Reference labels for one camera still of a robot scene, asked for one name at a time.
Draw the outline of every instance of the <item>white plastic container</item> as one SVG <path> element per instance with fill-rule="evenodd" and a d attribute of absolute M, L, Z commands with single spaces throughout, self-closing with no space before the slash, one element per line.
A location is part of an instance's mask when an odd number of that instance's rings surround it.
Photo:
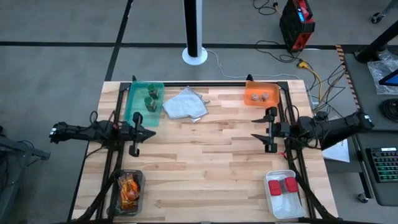
<path fill-rule="evenodd" d="M 279 196 L 271 196 L 268 187 L 268 181 L 270 180 L 284 180 L 286 177 L 295 177 L 296 173 L 292 170 L 277 170 L 270 171 L 264 177 L 264 186 L 266 188 L 266 195 L 268 201 L 269 211 L 274 214 L 278 219 L 285 218 L 300 218 L 305 215 L 305 210 L 301 206 L 299 194 L 294 193 L 282 193 Z"/>

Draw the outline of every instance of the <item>yellow cable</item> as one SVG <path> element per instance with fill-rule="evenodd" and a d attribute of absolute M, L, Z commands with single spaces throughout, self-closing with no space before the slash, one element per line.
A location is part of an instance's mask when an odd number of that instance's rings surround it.
<path fill-rule="evenodd" d="M 323 95 L 322 99 L 319 100 L 319 104 L 318 104 L 317 108 L 314 109 L 315 112 L 318 112 L 318 110 L 319 110 L 318 107 L 320 106 L 320 104 L 321 104 L 321 102 L 323 101 L 323 99 L 324 99 L 325 97 L 327 97 L 327 96 L 330 94 L 331 89 L 335 87 L 335 85 L 337 84 L 337 82 L 338 82 L 342 77 L 343 77 L 343 75 L 341 75 L 340 77 L 336 78 L 336 79 L 331 83 L 331 85 L 330 85 L 330 86 L 328 87 L 328 89 L 326 90 L 325 95 Z"/>
<path fill-rule="evenodd" d="M 319 77 L 319 75 L 314 70 L 312 70 L 311 68 L 306 67 L 306 69 L 311 71 L 316 76 L 317 80 L 319 81 L 319 99 L 323 99 L 323 97 L 322 97 L 322 80 L 321 80 L 321 77 Z"/>

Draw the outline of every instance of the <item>white pole base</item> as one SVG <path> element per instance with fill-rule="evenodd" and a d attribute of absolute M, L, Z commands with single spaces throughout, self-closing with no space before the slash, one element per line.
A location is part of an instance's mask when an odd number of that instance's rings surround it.
<path fill-rule="evenodd" d="M 201 54 L 199 57 L 189 56 L 188 48 L 182 51 L 182 60 L 184 60 L 184 62 L 189 65 L 201 65 L 204 62 L 206 62 L 206 59 L 207 59 L 207 50 L 204 47 L 201 48 Z"/>

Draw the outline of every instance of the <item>gray towel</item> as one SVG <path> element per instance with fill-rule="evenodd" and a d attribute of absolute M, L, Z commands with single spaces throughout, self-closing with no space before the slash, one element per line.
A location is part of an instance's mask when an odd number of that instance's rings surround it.
<path fill-rule="evenodd" d="M 167 100 L 163 104 L 163 108 L 170 119 L 191 117 L 192 121 L 196 122 L 202 116 L 208 114 L 206 103 L 201 95 L 187 86 L 180 94 Z"/>

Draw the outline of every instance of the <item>wooden table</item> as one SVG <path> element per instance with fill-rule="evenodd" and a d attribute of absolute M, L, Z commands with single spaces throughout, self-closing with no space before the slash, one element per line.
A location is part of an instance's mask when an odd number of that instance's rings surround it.
<path fill-rule="evenodd" d="M 311 116 L 303 81 L 288 83 L 292 103 L 300 116 Z M 119 84 L 104 83 L 98 120 L 108 119 L 115 109 Z M 165 100 L 181 89 L 166 87 Z M 131 143 L 126 144 L 122 169 L 143 171 L 147 179 L 144 205 L 139 215 L 115 217 L 114 222 L 276 221 L 267 207 L 263 178 L 269 171 L 288 166 L 280 154 L 265 154 L 264 145 L 251 136 L 265 133 L 267 124 L 251 122 L 264 116 L 264 108 L 246 106 L 242 86 L 193 89 L 210 100 L 208 115 L 192 123 L 188 118 L 170 120 L 162 112 L 159 126 L 148 128 L 157 134 L 139 145 L 138 158 L 128 154 Z M 278 151 L 283 152 L 283 140 L 275 140 Z M 87 153 L 99 146 L 90 143 Z M 85 161 L 72 218 L 82 215 L 100 191 L 106 152 L 106 149 L 99 151 Z M 311 189 L 328 211 L 337 216 L 322 152 L 305 149 L 303 156 Z M 300 195 L 307 210 L 305 194 L 301 191 Z"/>

